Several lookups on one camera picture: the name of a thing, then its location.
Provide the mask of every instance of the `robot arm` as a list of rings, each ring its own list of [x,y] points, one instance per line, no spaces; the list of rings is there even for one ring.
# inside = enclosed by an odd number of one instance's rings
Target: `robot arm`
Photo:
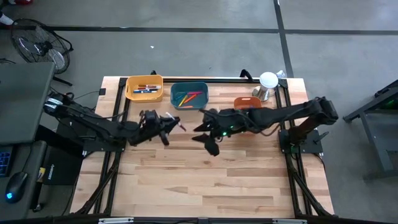
[[[123,144],[127,139],[129,144],[136,146],[153,137],[160,136],[165,145],[169,145],[166,134],[173,130],[174,126],[180,121],[179,117],[163,118],[159,117],[155,110],[141,111],[140,122],[125,121],[118,122],[118,117],[123,113],[112,118],[101,117],[73,101],[68,95],[51,93],[44,104],[44,111],[58,119],[71,118],[95,132],[95,141],[105,142],[109,145]]]
[[[202,134],[193,137],[195,141],[205,143],[205,149],[213,156],[220,153],[216,139],[231,137],[233,134],[250,131],[261,133],[275,123],[282,124],[290,119],[308,117],[300,126],[289,129],[289,140],[291,144],[299,144],[305,140],[307,134],[321,124],[331,125],[338,119],[337,112],[331,101],[325,97],[315,98],[308,102],[293,105],[285,108],[249,108],[243,110],[225,109],[217,112],[215,109],[209,111],[201,110],[204,113],[203,124],[194,131],[210,131],[210,135]]]

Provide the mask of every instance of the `wooden table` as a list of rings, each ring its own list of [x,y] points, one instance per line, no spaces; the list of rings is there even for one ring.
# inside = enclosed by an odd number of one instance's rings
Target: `wooden table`
[[[102,88],[106,88],[106,94],[99,97],[96,107],[96,113],[101,116],[112,115],[119,78],[104,77]],[[301,78],[287,81],[293,105],[308,100]],[[233,108],[234,99],[251,96],[256,85],[208,83],[210,97],[206,108]],[[127,120],[138,121],[141,110],[155,109],[162,116],[168,111],[180,116],[188,131],[185,133],[176,126],[170,133],[169,146],[164,146],[160,138],[137,147],[126,146],[120,162],[112,216],[294,217],[285,158],[280,153],[277,133],[267,138],[251,133],[225,138],[219,143],[219,156],[213,157],[203,144],[191,140],[201,134],[192,130],[201,123],[203,114],[174,109],[170,104],[171,86],[172,83],[164,84],[162,102],[131,103]],[[276,108],[275,97],[263,106]],[[103,157],[103,152],[96,152],[83,161],[71,212],[77,211],[97,187]],[[333,213],[322,163],[311,154],[302,157],[308,187],[326,210]],[[304,211],[302,192],[298,190],[297,193]]]

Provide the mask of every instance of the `computer mouse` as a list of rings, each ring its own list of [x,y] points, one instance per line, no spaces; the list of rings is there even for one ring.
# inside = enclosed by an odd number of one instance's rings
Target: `computer mouse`
[[[6,202],[16,203],[22,198],[25,192],[26,180],[27,173],[22,171],[15,173],[10,178],[6,187]]]

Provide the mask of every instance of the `concrete floor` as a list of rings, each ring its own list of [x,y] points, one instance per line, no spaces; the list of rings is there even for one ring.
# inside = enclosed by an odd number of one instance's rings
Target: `concrete floor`
[[[286,29],[397,30],[393,0],[280,0]],[[120,27],[278,28],[272,0],[36,0],[4,12],[52,25]],[[73,43],[70,68],[60,77],[75,84],[59,91],[76,96],[97,90],[105,75],[235,77],[243,68],[255,77],[285,70],[278,34],[206,34],[143,32],[58,32]],[[308,96],[326,96],[340,117],[369,101],[375,91],[397,79],[398,36],[287,35],[296,78],[304,78]],[[0,31],[0,58],[23,62]],[[94,106],[97,96],[79,103]],[[56,128],[52,118],[42,122]],[[360,121],[322,126],[326,175],[337,215],[396,222],[397,179],[364,182],[377,170],[373,149]],[[71,188],[50,189],[48,206],[32,216],[58,215]]]

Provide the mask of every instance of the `yellow bin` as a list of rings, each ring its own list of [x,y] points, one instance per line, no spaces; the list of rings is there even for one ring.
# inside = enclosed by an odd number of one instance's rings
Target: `yellow bin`
[[[156,93],[134,93],[138,85],[160,85]],[[163,77],[161,75],[136,75],[126,81],[126,98],[135,103],[159,102],[163,98]]]

